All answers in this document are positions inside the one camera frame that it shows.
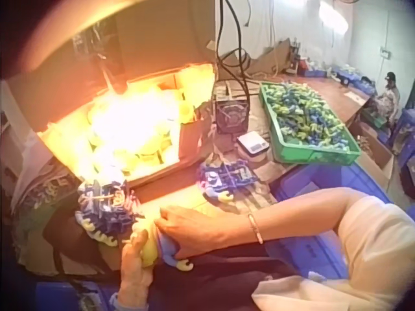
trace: plastic toy parts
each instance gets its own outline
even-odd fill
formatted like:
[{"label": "plastic toy parts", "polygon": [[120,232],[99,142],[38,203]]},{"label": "plastic toy parts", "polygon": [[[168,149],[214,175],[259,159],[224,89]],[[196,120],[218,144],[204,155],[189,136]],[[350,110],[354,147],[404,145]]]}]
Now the plastic toy parts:
[{"label": "plastic toy parts", "polygon": [[138,226],[141,229],[146,229],[148,232],[147,243],[141,251],[144,268],[152,266],[160,258],[169,266],[175,267],[180,271],[190,271],[193,269],[193,264],[189,263],[187,259],[176,260],[174,258],[179,250],[178,245],[167,235],[161,233],[154,225],[153,220],[140,219]]},{"label": "plastic toy parts", "polygon": [[83,182],[78,188],[80,211],[77,222],[88,235],[108,246],[117,246],[117,237],[131,229],[136,218],[142,218],[139,201],[129,192],[122,174],[99,176],[93,182]]},{"label": "plastic toy parts", "polygon": [[296,83],[265,84],[264,90],[285,142],[350,150],[345,125],[316,91]]},{"label": "plastic toy parts", "polygon": [[199,187],[209,198],[228,203],[233,200],[234,190],[257,181],[246,164],[243,160],[222,163],[218,167],[203,163],[198,170]]}]

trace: dark cloth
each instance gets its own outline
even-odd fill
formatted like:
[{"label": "dark cloth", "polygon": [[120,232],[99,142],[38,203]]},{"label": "dark cloth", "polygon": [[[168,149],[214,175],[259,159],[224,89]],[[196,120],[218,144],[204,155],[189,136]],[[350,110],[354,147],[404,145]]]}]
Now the dark cloth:
[{"label": "dark cloth", "polygon": [[150,311],[258,311],[251,295],[258,283],[296,275],[296,271],[250,244],[191,259],[192,271],[166,264],[154,268]]}]

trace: person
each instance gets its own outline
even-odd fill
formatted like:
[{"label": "person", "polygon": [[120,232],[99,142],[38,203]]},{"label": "person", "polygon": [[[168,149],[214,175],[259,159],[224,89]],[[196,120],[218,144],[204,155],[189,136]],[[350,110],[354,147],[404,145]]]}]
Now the person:
[{"label": "person", "polygon": [[396,75],[394,73],[389,72],[385,80],[387,81],[386,89],[382,95],[375,98],[375,105],[378,112],[388,120],[389,125],[393,128],[399,113],[401,95],[396,86]]},{"label": "person", "polygon": [[[293,276],[260,282],[252,299],[262,311],[388,310],[414,280],[414,221],[399,207],[349,188],[318,190],[248,216],[220,212],[212,217],[181,207],[160,212],[155,224],[180,245],[178,259],[334,230],[347,258],[349,279],[316,282]],[[146,310],[151,272],[141,269],[139,258],[146,238],[146,232],[137,232],[124,247],[120,311]]]}]

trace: power outlet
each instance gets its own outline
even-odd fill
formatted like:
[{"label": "power outlet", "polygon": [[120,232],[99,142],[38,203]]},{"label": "power outlet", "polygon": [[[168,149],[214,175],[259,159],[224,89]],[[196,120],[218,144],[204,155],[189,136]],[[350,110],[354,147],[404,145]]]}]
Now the power outlet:
[{"label": "power outlet", "polygon": [[392,55],[392,53],[390,51],[386,50],[384,47],[381,47],[381,57],[382,58],[384,58],[386,60],[389,60],[391,55]]}]

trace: green plastic tray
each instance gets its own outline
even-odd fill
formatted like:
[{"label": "green plastic tray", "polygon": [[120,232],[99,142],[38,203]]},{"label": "green plastic tray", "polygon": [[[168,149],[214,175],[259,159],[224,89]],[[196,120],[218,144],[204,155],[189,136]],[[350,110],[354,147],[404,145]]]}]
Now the green plastic tray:
[{"label": "green plastic tray", "polygon": [[382,116],[374,117],[368,110],[362,110],[363,117],[376,128],[382,128],[386,124],[386,119]]},{"label": "green plastic tray", "polygon": [[350,134],[347,128],[344,129],[344,137],[349,141],[349,152],[343,150],[333,150],[328,148],[305,146],[299,144],[287,143],[284,141],[281,128],[277,121],[277,114],[267,104],[267,95],[264,92],[265,85],[273,83],[262,83],[259,99],[264,106],[265,113],[270,123],[270,138],[272,145],[272,154],[274,159],[281,163],[331,163],[339,165],[351,165],[361,154],[361,149],[356,140]]}]

